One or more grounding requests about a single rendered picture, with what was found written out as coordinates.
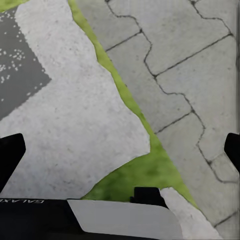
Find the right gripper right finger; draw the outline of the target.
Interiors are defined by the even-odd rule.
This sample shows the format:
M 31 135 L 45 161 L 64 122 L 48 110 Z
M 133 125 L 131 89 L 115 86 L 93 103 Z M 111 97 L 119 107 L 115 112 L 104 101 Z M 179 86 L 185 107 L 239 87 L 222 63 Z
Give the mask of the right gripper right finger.
M 240 173 L 240 135 L 230 132 L 227 135 L 224 151 Z

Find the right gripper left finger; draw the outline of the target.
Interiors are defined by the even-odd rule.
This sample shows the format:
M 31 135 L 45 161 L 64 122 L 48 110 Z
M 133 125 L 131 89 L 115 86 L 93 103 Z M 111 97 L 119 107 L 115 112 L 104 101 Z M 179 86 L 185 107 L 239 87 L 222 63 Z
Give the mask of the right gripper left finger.
M 0 138 L 0 193 L 26 153 L 21 133 Z

